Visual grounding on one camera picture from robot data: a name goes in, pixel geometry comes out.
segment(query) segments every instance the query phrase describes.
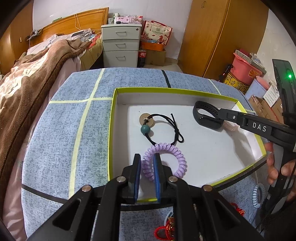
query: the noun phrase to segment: brown blanket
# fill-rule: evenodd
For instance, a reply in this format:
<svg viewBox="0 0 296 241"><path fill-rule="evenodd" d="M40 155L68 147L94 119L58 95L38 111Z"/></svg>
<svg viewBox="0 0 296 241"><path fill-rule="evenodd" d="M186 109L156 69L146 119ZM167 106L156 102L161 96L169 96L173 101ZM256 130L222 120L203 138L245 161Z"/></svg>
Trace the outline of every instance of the brown blanket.
<svg viewBox="0 0 296 241"><path fill-rule="evenodd" d="M0 217L10 174L24 138L67 59L90 42L60 40L18 60L0 81Z"/></svg>

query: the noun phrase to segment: white wall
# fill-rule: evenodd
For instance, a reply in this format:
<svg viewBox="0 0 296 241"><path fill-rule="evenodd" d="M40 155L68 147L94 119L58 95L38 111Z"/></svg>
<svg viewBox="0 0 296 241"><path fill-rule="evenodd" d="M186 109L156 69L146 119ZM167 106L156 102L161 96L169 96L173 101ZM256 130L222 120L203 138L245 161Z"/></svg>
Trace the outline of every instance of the white wall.
<svg viewBox="0 0 296 241"><path fill-rule="evenodd" d="M294 73L296 73L296 46L284 26L271 10L268 12L266 30L257 56L267 71L264 77L266 80L275 81L272 65L273 58L289 61Z"/></svg>
<svg viewBox="0 0 296 241"><path fill-rule="evenodd" d="M33 29L41 29L60 17L96 8L109 13L141 15L173 28L166 47L167 57L177 59L192 0L34 0Z"/></svg>

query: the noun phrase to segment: pink bucket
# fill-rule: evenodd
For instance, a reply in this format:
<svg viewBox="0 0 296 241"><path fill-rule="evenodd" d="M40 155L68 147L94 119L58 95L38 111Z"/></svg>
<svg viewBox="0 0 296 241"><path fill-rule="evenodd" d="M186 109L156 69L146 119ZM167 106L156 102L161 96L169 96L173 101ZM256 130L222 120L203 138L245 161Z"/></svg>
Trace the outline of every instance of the pink bucket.
<svg viewBox="0 0 296 241"><path fill-rule="evenodd" d="M262 72L245 61L242 57L234 54L233 68L230 72L241 82L251 85L254 78L258 75L262 75Z"/></svg>

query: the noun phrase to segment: black elastic hair tie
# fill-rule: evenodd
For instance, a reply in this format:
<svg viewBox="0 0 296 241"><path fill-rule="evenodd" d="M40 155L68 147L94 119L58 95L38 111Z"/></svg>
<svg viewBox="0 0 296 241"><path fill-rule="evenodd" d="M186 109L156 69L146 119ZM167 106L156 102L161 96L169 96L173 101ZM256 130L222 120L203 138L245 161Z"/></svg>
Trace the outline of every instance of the black elastic hair tie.
<svg viewBox="0 0 296 241"><path fill-rule="evenodd" d="M178 127L177 127L177 123L175 121L175 118L174 118L173 114L171 114L171 116L172 116L173 119L171 119L171 118L169 118L169 117L167 117L165 115L160 115L160 114L152 114L152 115L149 115L147 117L147 119L145 119L144 125L146 125L147 122L149 121L149 119L153 118L154 116L160 116L160 117L166 119L167 122L174 128L174 130L175 130L175 140L171 143L171 145L175 145L175 143L177 141L180 142L180 143L183 143L184 142L184 138L181 135L181 133L180 133ZM148 139L148 141L151 142L152 145L155 145L156 144L156 142L154 142L154 141L151 140L151 138L149 137L148 133L146 133L145 136Z"/></svg>

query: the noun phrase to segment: white drawer cabinet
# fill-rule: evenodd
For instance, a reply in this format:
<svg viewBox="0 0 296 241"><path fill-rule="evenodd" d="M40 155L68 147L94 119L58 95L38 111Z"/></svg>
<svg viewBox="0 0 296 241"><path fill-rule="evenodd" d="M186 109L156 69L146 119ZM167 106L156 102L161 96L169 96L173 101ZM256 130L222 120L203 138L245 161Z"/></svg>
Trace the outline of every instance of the white drawer cabinet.
<svg viewBox="0 0 296 241"><path fill-rule="evenodd" d="M137 67L141 24L102 26L104 67Z"/></svg>
<svg viewBox="0 0 296 241"><path fill-rule="evenodd" d="M137 67L138 51L105 51L104 67Z"/></svg>
<svg viewBox="0 0 296 241"><path fill-rule="evenodd" d="M104 51L139 50L138 39L108 39L104 40Z"/></svg>

